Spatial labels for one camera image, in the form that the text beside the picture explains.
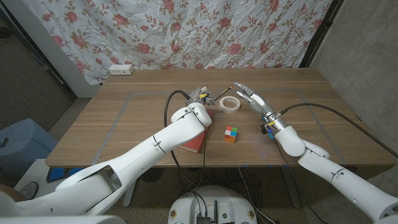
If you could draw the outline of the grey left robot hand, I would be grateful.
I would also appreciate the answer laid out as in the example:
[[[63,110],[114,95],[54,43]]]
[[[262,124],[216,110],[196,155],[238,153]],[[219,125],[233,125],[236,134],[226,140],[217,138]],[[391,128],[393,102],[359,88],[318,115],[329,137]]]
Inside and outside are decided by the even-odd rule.
[[[189,99],[186,101],[186,105],[191,103],[215,105],[215,97],[207,90],[207,87],[199,86],[189,94]]]

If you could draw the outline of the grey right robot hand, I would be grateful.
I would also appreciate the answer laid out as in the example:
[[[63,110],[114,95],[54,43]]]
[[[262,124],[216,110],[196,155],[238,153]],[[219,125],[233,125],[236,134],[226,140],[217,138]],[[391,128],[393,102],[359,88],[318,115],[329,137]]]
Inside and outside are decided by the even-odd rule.
[[[262,119],[268,124],[268,126],[275,129],[276,132],[287,127],[286,122],[277,115],[273,107],[266,100],[263,100],[248,86],[238,82],[235,82],[234,84],[241,89],[241,91],[237,91],[236,94],[246,101],[253,111],[261,114]]]

